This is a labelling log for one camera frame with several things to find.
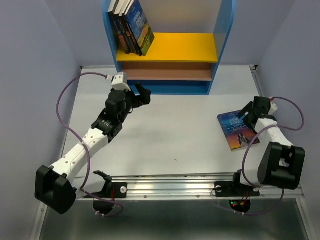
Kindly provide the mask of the Jane Eyre book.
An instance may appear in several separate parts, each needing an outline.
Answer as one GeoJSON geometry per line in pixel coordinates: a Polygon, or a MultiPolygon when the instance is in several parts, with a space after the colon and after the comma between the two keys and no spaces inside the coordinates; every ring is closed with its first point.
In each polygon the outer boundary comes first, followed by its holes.
{"type": "Polygon", "coordinates": [[[239,110],[232,111],[217,116],[231,151],[248,147],[256,136],[254,131],[249,129],[241,118],[238,118],[239,112],[239,110]]]}

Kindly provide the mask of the Animal Farm book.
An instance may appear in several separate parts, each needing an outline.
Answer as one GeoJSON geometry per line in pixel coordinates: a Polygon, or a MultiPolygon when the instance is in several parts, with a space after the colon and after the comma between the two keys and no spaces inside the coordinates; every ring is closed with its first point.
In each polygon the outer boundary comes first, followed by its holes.
{"type": "Polygon", "coordinates": [[[139,0],[133,0],[129,5],[129,9],[126,12],[126,19],[142,51],[142,56],[146,56],[155,40],[155,35],[139,0]]]}

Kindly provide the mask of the A Tale of Two Cities book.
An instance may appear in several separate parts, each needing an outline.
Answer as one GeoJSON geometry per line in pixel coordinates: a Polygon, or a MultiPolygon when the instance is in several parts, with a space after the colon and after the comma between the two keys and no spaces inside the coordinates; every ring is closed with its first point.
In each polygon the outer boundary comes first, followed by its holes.
{"type": "Polygon", "coordinates": [[[117,7],[121,8],[123,6],[123,3],[124,3],[123,0],[112,0],[109,4],[107,14],[110,20],[112,31],[114,33],[114,36],[116,38],[118,45],[122,48],[122,50],[124,50],[126,54],[129,54],[131,50],[127,44],[125,35],[123,34],[123,31],[121,28],[120,19],[119,19],[120,11],[117,11],[117,7]]]}

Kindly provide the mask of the Three Days to See book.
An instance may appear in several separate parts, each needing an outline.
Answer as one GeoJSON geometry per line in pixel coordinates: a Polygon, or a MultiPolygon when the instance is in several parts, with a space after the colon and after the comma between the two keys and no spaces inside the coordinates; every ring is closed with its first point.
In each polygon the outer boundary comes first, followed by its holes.
{"type": "Polygon", "coordinates": [[[132,47],[132,49],[130,50],[132,53],[135,53],[136,55],[138,56],[142,56],[142,51],[138,45],[138,42],[134,36],[134,33],[132,31],[132,28],[126,18],[126,15],[127,15],[127,11],[129,9],[129,6],[130,4],[132,3],[133,1],[132,0],[125,0],[124,1],[124,5],[121,9],[121,20],[124,24],[124,28],[125,28],[125,31],[126,31],[126,35],[127,37],[129,38],[129,41],[130,41],[130,46],[132,47]]]}

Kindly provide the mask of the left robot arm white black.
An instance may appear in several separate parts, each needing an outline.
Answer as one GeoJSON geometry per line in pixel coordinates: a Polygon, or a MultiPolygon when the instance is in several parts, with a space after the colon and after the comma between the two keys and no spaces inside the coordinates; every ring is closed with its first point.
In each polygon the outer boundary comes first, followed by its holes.
{"type": "Polygon", "coordinates": [[[135,108],[151,102],[151,90],[135,83],[138,95],[131,89],[112,88],[105,107],[83,138],[61,159],[47,167],[42,165],[35,174],[35,198],[59,214],[66,213],[82,196],[88,195],[84,186],[73,182],[91,158],[108,145],[122,130],[127,116],[135,108]]]}

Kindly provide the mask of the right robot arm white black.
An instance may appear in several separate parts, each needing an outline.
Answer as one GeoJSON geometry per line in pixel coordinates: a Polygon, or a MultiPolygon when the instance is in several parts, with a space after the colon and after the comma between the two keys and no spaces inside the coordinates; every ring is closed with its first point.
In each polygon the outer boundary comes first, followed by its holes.
{"type": "Polygon", "coordinates": [[[263,186],[295,190],[300,184],[306,152],[282,133],[284,126],[274,116],[278,109],[274,100],[274,97],[256,96],[237,115],[255,133],[248,149],[259,140],[260,154],[251,156],[249,150],[245,151],[241,168],[230,182],[235,195],[263,186]]]}

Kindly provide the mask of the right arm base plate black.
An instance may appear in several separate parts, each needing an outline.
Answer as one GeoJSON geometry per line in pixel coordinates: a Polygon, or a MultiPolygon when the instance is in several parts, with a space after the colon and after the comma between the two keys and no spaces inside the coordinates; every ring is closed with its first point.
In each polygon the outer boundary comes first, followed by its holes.
{"type": "Polygon", "coordinates": [[[260,192],[254,191],[251,186],[233,183],[232,181],[216,181],[214,183],[215,196],[218,198],[231,197],[259,197],[260,192]]]}

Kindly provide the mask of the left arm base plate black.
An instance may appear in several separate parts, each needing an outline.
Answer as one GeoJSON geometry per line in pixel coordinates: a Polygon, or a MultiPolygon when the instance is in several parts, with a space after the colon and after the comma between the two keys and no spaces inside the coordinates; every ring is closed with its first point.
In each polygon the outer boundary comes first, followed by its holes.
{"type": "Polygon", "coordinates": [[[89,193],[99,198],[125,199],[127,197],[127,190],[127,182],[112,182],[111,184],[105,183],[101,191],[90,191],[89,193]]]}

